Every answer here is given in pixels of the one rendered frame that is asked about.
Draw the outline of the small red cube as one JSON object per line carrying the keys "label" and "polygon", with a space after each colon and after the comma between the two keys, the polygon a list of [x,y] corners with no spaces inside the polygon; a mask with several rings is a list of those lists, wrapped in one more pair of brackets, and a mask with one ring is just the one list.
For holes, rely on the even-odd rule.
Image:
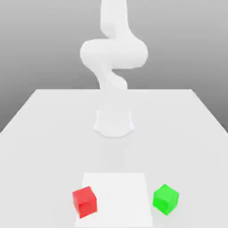
{"label": "small red cube", "polygon": [[73,192],[73,204],[79,218],[83,218],[97,212],[97,198],[90,186]]}

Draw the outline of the small green cube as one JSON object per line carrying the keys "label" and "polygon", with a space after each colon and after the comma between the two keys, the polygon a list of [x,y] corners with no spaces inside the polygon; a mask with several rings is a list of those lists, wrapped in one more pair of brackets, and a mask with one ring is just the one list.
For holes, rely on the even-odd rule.
{"label": "small green cube", "polygon": [[153,206],[165,215],[169,215],[176,208],[178,200],[179,193],[166,184],[153,194]]}

